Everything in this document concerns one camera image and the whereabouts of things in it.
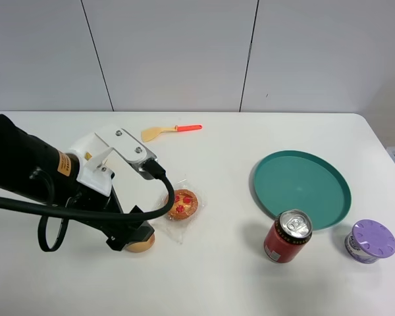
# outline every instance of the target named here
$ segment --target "purple lid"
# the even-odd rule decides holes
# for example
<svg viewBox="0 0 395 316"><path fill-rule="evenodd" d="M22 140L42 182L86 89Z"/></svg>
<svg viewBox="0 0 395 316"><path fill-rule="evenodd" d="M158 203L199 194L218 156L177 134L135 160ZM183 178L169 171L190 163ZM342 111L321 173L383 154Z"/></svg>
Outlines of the purple lid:
<svg viewBox="0 0 395 316"><path fill-rule="evenodd" d="M381 223L362 219L353 226L352 233L360 248L373 257L387 258L395 253L394 235Z"/></svg>

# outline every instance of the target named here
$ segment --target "black robot arm segment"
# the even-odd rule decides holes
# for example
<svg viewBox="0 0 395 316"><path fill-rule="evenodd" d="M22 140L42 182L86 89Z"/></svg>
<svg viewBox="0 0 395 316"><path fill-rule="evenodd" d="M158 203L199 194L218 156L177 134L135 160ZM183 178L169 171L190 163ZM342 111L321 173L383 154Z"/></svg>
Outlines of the black robot arm segment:
<svg viewBox="0 0 395 316"><path fill-rule="evenodd" d="M146 241L153 234L153 228L147 221L163 216L174 203L174 190L165 170L156 161L156 156L147 156L143 163L135 167L142 174L162 181L169 198L164 207L147 213L135 206L130 213L125 214L114 188L106 195L94 190L94 186L88 186L88 183L80 183L78 175L84 168L82 163L79 155L58 151L17 128L6 116L0 115L0 188L46 203L39 205L0 197L0 209L41 215L38 238L42 250L58 249L69 219L101 230L109 238L107 243L114 250ZM107 176L110 179L115 174L111 171ZM61 235L52 248L44 240L48 217L63 219Z"/></svg>

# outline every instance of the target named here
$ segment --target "green tray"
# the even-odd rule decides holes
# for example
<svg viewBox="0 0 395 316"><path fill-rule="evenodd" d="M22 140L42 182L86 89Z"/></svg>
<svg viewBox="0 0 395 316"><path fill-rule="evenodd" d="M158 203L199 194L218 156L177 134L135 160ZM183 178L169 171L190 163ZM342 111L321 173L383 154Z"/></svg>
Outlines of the green tray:
<svg viewBox="0 0 395 316"><path fill-rule="evenodd" d="M265 157L255 170L253 184L268 213L275 217L300 209L309 215L314 230L339 223L351 206L344 177L325 160L302 151Z"/></svg>

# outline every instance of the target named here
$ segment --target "white table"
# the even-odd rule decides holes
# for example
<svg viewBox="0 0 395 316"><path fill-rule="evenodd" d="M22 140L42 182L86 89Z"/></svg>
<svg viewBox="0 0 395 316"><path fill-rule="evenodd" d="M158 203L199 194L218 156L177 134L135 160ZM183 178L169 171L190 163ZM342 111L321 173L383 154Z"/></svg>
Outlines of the white table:
<svg viewBox="0 0 395 316"><path fill-rule="evenodd" d="M162 232L146 253L111 251L102 233L71 221L61 249L43 253L39 218L0 210L0 315L395 315L395 256L350 258L343 238L359 219L395 235L395 166L366 121L353 114L6 113L25 131L66 150L115 122L139 136L150 126L202 124L147 146L169 178L184 175L207 206L178 245ZM316 232L291 263L267 259L272 224L250 193L250 173L275 151L318 155L346 178L353 203L334 228ZM126 210L150 210L163 186L118 166ZM0 190L3 196L12 196Z"/></svg>

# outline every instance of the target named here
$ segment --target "can lid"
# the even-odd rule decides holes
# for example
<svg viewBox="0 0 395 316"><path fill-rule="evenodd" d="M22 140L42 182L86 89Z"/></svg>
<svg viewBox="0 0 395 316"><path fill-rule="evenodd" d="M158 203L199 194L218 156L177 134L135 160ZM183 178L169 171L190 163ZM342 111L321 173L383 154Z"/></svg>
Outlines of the can lid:
<svg viewBox="0 0 395 316"><path fill-rule="evenodd" d="M395 253L395 237L381 223L362 219L353 226L352 234L358 246L373 257L387 258Z"/></svg>
<svg viewBox="0 0 395 316"><path fill-rule="evenodd" d="M281 214L280 225L287 235L295 238L306 238L312 231L310 218L298 209Z"/></svg>

